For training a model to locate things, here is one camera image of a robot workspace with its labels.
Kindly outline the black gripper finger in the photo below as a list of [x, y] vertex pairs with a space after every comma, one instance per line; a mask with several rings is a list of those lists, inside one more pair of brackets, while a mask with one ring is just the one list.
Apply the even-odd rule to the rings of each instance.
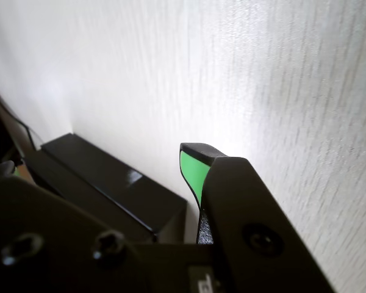
[[207, 219], [228, 292], [332, 292], [249, 161], [182, 143], [181, 174]]
[[0, 292], [139, 292], [124, 237], [0, 164]]

